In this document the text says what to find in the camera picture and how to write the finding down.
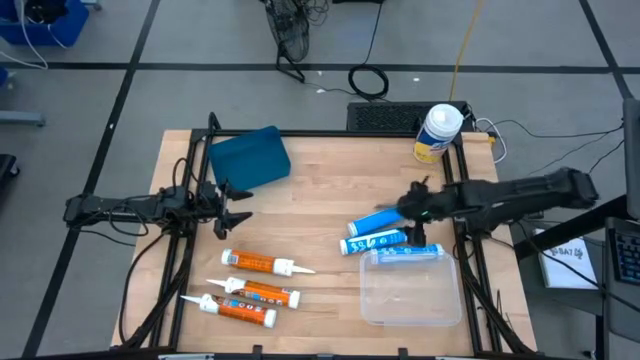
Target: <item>keyboard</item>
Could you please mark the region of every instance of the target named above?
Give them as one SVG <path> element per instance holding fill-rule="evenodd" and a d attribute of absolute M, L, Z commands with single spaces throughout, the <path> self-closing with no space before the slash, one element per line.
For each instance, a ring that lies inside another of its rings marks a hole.
<path fill-rule="evenodd" d="M 640 285 L 640 234 L 616 232 L 613 250 L 613 269 L 616 280 Z"/>

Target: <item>blue label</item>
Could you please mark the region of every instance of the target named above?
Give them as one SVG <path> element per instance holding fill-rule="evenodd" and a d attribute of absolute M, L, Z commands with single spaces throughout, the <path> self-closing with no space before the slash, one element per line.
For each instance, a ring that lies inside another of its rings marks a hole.
<path fill-rule="evenodd" d="M 437 244 L 427 245 L 423 248 L 398 246 L 388 249 L 380 249 L 375 251 L 378 255 L 402 255 L 402 254 L 442 254 L 442 248 Z"/>
<path fill-rule="evenodd" d="M 347 245 L 345 255 L 401 244 L 406 241 L 407 234 L 398 229 L 358 236 L 351 239 L 345 239 L 345 243 Z"/>
<path fill-rule="evenodd" d="M 362 236 L 402 219 L 396 209 L 386 209 L 353 221 L 348 227 L 351 236 Z"/>
<path fill-rule="evenodd" d="M 423 144 L 426 145 L 436 145 L 438 143 L 448 143 L 449 141 L 447 140 L 443 140 L 443 139 L 435 139 L 433 138 L 431 135 L 429 135 L 429 133 L 424 129 L 424 127 L 422 127 L 420 129 L 420 132 L 418 133 L 418 138 L 416 139 L 417 142 L 421 142 Z"/>

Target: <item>clear plastic container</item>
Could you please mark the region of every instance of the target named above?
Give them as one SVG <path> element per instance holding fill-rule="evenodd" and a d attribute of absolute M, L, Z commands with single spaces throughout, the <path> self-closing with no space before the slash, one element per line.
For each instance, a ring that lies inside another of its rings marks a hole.
<path fill-rule="evenodd" d="M 360 312 L 372 325 L 456 325 L 462 313 L 452 257 L 385 249 L 365 253 L 360 258 Z"/>

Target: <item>orange label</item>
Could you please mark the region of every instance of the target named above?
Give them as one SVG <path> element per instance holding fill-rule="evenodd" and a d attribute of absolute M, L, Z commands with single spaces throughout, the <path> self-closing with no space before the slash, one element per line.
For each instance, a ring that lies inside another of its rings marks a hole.
<path fill-rule="evenodd" d="M 213 300 L 220 305 L 218 314 L 233 319 L 247 321 L 250 323 L 264 325 L 267 309 L 262 306 L 247 304 L 242 301 L 226 299 L 222 296 L 212 296 Z"/>
<path fill-rule="evenodd" d="M 273 263 L 275 261 L 276 258 L 271 256 L 264 256 L 240 250 L 232 250 L 228 259 L 228 263 L 231 266 L 266 273 L 273 272 Z"/>
<path fill-rule="evenodd" d="M 236 290 L 232 292 L 232 294 L 269 304 L 287 306 L 289 305 L 289 296 L 291 295 L 291 292 L 277 286 L 247 281 L 244 289 Z"/>

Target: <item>yellow label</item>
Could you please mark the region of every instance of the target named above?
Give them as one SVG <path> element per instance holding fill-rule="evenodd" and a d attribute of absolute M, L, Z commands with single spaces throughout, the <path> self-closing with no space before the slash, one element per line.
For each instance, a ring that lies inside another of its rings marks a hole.
<path fill-rule="evenodd" d="M 415 156 L 418 161 L 425 163 L 435 163 L 440 161 L 440 156 L 443 152 L 444 151 L 439 151 L 437 149 L 431 149 L 431 146 L 421 142 L 416 142 L 413 147 L 413 156 Z"/>

